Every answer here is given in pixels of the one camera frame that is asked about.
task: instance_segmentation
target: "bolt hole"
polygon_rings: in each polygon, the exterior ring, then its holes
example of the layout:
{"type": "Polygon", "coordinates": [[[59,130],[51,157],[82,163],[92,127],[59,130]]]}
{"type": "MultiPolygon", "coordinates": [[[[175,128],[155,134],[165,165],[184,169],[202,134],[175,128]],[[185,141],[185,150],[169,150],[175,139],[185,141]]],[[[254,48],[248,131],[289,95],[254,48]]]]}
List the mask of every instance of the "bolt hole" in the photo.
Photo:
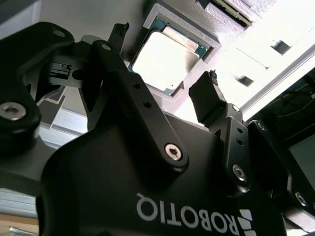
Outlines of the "bolt hole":
{"type": "Polygon", "coordinates": [[[145,106],[146,108],[151,108],[152,104],[150,102],[144,101],[143,106],[145,106]]]}
{"type": "Polygon", "coordinates": [[[19,110],[16,107],[5,107],[3,110],[7,113],[13,114],[17,114],[19,112],[19,110]]]}
{"type": "Polygon", "coordinates": [[[72,77],[75,79],[75,80],[83,80],[83,76],[84,75],[84,72],[83,70],[75,70],[73,73],[72,73],[72,77]]]}
{"type": "Polygon", "coordinates": [[[132,85],[133,85],[133,87],[134,87],[135,89],[140,89],[140,88],[141,88],[140,85],[137,84],[137,83],[132,83],[132,85]]]}
{"type": "Polygon", "coordinates": [[[239,145],[243,146],[243,142],[242,142],[242,140],[240,140],[240,139],[236,139],[236,141],[237,141],[237,143],[238,143],[239,145]]]}
{"type": "Polygon", "coordinates": [[[174,148],[170,148],[169,151],[171,152],[171,154],[173,154],[173,155],[175,155],[175,156],[178,154],[177,150],[174,149],[174,148]]]}
{"type": "Polygon", "coordinates": [[[65,33],[64,32],[61,32],[60,30],[54,30],[53,31],[53,34],[59,36],[59,37],[62,37],[64,38],[65,37],[65,33]]]}

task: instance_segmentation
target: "robotiq logo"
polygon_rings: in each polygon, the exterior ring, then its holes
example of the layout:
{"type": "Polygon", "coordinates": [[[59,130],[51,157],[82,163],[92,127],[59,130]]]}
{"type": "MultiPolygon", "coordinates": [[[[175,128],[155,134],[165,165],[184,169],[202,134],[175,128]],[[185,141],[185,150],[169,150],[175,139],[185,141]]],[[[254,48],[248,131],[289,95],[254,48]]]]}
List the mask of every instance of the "robotiq logo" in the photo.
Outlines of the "robotiq logo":
{"type": "Polygon", "coordinates": [[[178,208],[175,207],[174,203],[168,205],[164,204],[164,201],[160,201],[158,206],[151,198],[144,197],[140,193],[138,193],[137,196],[140,198],[137,203],[137,213],[140,218],[145,221],[156,220],[159,213],[159,221],[162,224],[178,227],[182,227],[184,224],[191,229],[201,226],[206,231],[217,231],[221,234],[231,232],[233,235],[239,236],[240,231],[235,220],[235,218],[237,218],[245,236],[256,236],[256,232],[252,230],[252,213],[248,209],[241,209],[240,214],[242,217],[235,217],[233,215],[220,214],[218,212],[208,212],[204,209],[196,211],[190,206],[183,206],[179,216],[179,213],[176,215],[176,210],[178,210],[178,208]],[[165,210],[170,211],[169,217],[165,216],[165,210]]]}

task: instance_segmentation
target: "silver screw head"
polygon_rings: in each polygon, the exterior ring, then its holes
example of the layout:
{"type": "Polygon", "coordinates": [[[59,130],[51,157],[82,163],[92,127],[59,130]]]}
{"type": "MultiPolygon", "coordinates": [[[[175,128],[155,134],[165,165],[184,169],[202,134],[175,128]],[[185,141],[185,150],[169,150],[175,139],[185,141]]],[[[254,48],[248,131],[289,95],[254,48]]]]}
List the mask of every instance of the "silver screw head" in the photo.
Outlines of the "silver screw head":
{"type": "Polygon", "coordinates": [[[234,165],[232,167],[233,173],[235,174],[235,176],[240,180],[240,181],[245,181],[246,180],[246,175],[245,172],[242,170],[241,167],[239,167],[238,165],[234,165]]]}
{"type": "Polygon", "coordinates": [[[175,144],[167,144],[165,152],[174,161],[179,161],[182,158],[182,151],[175,144]]]}
{"type": "Polygon", "coordinates": [[[306,207],[306,201],[305,201],[305,199],[303,198],[303,196],[299,193],[299,192],[296,192],[295,193],[295,197],[296,197],[296,199],[299,201],[299,203],[302,205],[302,206],[304,206],[304,207],[306,207]]]}
{"type": "Polygon", "coordinates": [[[233,108],[236,112],[240,112],[240,109],[239,109],[237,106],[233,105],[232,108],[233,108]]]}
{"type": "Polygon", "coordinates": [[[22,119],[26,115],[26,109],[16,102],[6,102],[0,105],[0,117],[11,121],[22,119]]]}
{"type": "Polygon", "coordinates": [[[107,44],[103,44],[102,47],[108,51],[111,51],[112,49],[107,45],[107,44]]]}
{"type": "Polygon", "coordinates": [[[257,123],[258,127],[261,128],[263,131],[266,131],[265,126],[262,125],[262,123],[258,122],[257,123]]]}

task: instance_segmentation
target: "cable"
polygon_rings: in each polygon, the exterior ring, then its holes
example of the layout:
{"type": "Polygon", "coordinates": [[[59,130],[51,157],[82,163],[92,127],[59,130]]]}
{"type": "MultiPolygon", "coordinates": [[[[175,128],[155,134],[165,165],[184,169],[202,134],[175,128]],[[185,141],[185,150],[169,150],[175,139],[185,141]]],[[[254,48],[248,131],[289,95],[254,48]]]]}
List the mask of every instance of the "cable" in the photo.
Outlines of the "cable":
{"type": "Polygon", "coordinates": [[[290,115],[293,115],[295,113],[298,113],[300,111],[304,112],[303,109],[306,108],[308,105],[310,105],[312,102],[314,102],[315,99],[312,99],[308,104],[306,104],[304,107],[302,108],[299,108],[297,111],[294,111],[294,112],[291,112],[289,114],[286,114],[286,115],[281,115],[281,116],[277,116],[277,117],[287,117],[287,116],[290,116],[290,115]]]}
{"type": "MultiPolygon", "coordinates": [[[[302,86],[302,87],[300,87],[300,88],[298,88],[298,89],[296,89],[296,90],[294,90],[294,91],[295,91],[295,92],[300,91],[301,89],[305,88],[306,86],[308,86],[308,85],[304,85],[304,86],[302,86]]],[[[266,107],[269,107],[270,105],[272,105],[272,104],[274,104],[274,103],[276,103],[276,102],[278,102],[278,101],[280,101],[280,100],[281,100],[281,98],[278,98],[276,101],[273,101],[272,103],[268,104],[266,107]]]]}

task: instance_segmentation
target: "black machine housing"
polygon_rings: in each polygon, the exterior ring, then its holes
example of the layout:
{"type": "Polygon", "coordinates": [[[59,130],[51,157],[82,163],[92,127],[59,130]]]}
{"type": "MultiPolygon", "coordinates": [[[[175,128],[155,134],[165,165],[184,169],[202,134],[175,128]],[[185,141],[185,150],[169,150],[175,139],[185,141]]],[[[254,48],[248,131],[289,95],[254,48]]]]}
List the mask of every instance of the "black machine housing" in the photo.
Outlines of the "black machine housing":
{"type": "Polygon", "coordinates": [[[0,104],[27,110],[0,118],[1,184],[37,197],[40,235],[285,236],[284,218],[312,232],[315,192],[290,153],[243,122],[214,71],[189,91],[205,127],[163,113],[120,56],[127,29],[91,45],[42,22],[0,41],[0,104]],[[37,105],[60,86],[79,88],[89,132],[55,151],[37,105]]]}

